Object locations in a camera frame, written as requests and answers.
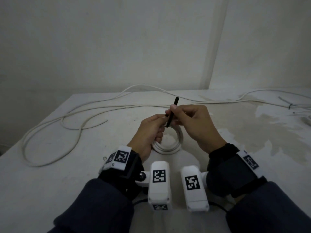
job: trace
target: dark blue sleeve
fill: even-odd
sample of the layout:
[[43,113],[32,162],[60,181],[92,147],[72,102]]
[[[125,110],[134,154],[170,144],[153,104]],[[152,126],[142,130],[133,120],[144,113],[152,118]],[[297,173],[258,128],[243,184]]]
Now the dark blue sleeve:
[[133,215],[132,202],[119,190],[101,179],[92,179],[54,220],[55,227],[49,233],[127,233]]
[[274,182],[247,194],[226,219],[232,233],[311,232],[311,219]]

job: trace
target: wrist-mounted device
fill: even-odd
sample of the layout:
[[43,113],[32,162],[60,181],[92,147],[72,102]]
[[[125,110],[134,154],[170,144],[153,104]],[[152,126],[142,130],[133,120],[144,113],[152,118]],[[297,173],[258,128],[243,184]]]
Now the wrist-mounted device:
[[99,170],[98,178],[114,185],[129,199],[134,199],[142,190],[135,184],[135,180],[139,180],[140,172],[143,170],[139,154],[131,147],[119,146]]
[[209,164],[206,175],[208,189],[221,197],[231,194],[236,198],[252,192],[266,182],[261,168],[246,151],[239,151],[231,156],[223,154],[218,157],[217,165]]

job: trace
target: white plastic housing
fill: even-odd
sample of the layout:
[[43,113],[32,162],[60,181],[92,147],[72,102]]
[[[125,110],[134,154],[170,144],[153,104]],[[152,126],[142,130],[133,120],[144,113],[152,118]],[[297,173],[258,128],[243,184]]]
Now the white plastic housing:
[[156,161],[151,165],[148,203],[154,211],[172,209],[169,164]]
[[197,166],[183,167],[180,171],[184,187],[187,209],[193,211],[208,211],[207,196],[202,181],[202,175]]

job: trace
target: person's left hand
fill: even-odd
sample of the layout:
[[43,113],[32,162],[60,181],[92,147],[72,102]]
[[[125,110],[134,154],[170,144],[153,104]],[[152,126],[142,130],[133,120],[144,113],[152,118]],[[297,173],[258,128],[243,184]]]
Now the person's left hand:
[[165,117],[165,114],[156,114],[141,122],[136,134],[127,146],[139,154],[142,162],[149,158],[152,142],[154,140],[162,141],[164,125],[167,121],[168,118]]

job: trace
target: person's right hand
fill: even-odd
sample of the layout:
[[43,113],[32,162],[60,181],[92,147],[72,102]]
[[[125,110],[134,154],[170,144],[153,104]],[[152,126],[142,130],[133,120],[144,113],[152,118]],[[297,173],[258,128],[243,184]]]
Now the person's right hand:
[[174,113],[173,125],[183,125],[189,134],[206,153],[223,147],[226,141],[215,128],[210,114],[204,105],[171,105],[165,113]]

